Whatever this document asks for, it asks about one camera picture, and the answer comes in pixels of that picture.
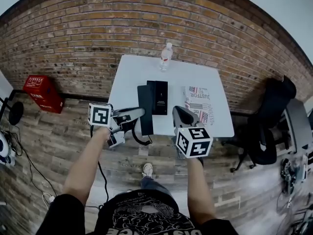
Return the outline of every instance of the black t-shirt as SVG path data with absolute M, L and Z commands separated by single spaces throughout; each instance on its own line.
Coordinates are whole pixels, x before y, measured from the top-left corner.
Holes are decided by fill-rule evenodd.
M 55 198 L 37 235 L 85 234 L 84 206 L 75 197 Z M 158 190 L 135 190 L 103 205 L 93 235 L 237 235 L 227 220 L 196 225 L 179 212 L 174 199 Z

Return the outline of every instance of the white shoe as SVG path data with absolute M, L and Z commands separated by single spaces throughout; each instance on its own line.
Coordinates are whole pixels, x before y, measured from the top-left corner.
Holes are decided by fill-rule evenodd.
M 143 173 L 142 175 L 145 177 L 145 176 L 149 176 L 149 177 L 152 177 L 152 164 L 150 163 L 145 163 L 145 165 L 143 166 Z

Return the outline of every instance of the magazine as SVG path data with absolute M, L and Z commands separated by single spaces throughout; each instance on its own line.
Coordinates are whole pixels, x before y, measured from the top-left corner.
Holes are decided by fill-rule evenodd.
M 197 114 L 206 127 L 214 124 L 213 107 L 207 88 L 185 86 L 185 107 Z

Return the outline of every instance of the red crate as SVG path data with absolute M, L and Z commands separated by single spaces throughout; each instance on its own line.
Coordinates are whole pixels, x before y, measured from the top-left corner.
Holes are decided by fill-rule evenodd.
M 23 89 L 43 111 L 61 113 L 64 99 L 60 98 L 47 76 L 30 75 Z

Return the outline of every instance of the white table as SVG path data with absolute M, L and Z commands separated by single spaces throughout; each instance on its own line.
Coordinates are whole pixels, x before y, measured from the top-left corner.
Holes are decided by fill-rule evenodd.
M 208 88 L 213 108 L 214 124 L 208 124 L 213 137 L 232 137 L 234 129 L 229 107 L 216 69 L 171 60 L 168 70 L 158 68 L 160 58 L 123 55 L 112 86 L 109 103 L 114 109 L 138 107 L 137 86 L 147 80 L 168 82 L 168 115 L 153 115 L 153 131 L 156 135 L 174 136 L 172 110 L 176 105 L 184 107 L 184 86 Z M 140 123 L 135 127 L 141 132 Z

